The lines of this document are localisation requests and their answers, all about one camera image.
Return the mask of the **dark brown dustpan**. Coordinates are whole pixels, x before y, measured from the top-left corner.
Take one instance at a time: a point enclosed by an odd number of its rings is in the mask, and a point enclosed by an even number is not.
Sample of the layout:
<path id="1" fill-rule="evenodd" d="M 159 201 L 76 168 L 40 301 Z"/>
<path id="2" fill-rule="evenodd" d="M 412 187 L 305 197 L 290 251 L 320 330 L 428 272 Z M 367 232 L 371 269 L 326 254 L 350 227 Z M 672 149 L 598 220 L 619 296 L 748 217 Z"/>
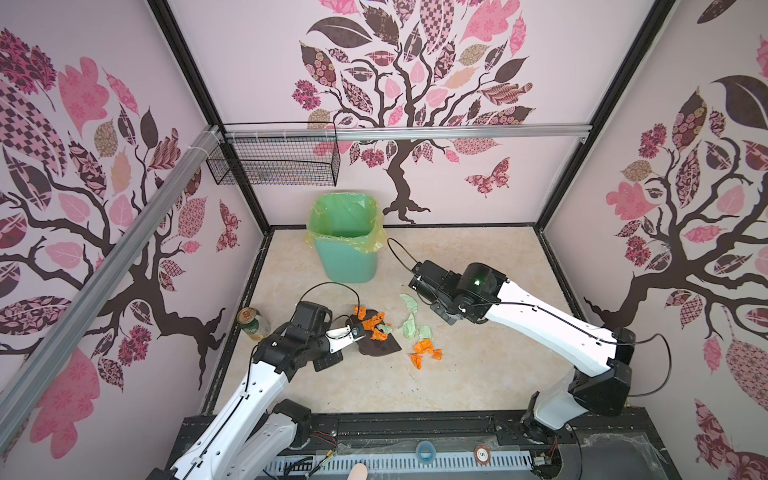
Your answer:
<path id="1" fill-rule="evenodd" d="M 355 342 L 364 356 L 383 357 L 402 351 L 392 333 L 391 325 L 385 321 L 385 313 L 366 307 L 354 307 L 349 324 L 362 337 Z"/>

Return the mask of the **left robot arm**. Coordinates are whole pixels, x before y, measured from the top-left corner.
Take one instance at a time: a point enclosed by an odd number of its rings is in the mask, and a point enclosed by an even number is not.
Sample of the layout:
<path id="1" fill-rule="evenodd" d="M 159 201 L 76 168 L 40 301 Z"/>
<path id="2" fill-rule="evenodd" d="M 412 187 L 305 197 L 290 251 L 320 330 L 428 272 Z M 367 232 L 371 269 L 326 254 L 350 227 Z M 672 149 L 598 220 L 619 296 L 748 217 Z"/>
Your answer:
<path id="1" fill-rule="evenodd" d="M 311 411 L 284 400 L 269 410 L 296 372 L 311 363 L 321 371 L 341 362 L 342 351 L 365 337 L 362 324 L 345 315 L 333 329 L 333 313 L 299 300 L 286 323 L 253 349 L 235 393 L 203 433 L 170 467 L 150 479 L 255 479 L 278 454 L 309 437 Z"/>

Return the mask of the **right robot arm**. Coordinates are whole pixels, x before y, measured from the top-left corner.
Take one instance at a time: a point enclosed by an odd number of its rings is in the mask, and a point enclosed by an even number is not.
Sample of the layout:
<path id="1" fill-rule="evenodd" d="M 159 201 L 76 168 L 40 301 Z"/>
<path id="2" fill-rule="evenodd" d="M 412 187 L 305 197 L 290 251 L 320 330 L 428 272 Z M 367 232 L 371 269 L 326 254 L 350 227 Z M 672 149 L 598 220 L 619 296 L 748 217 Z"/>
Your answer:
<path id="1" fill-rule="evenodd" d="M 552 444 L 571 420 L 585 413 L 616 417 L 634 397 L 630 363 L 641 342 L 631 330 L 610 330 L 567 314 L 483 263 L 473 262 L 461 274 L 429 260 L 408 270 L 409 288 L 447 324 L 502 325 L 571 362 L 562 380 L 530 397 L 513 428 L 525 441 Z"/>

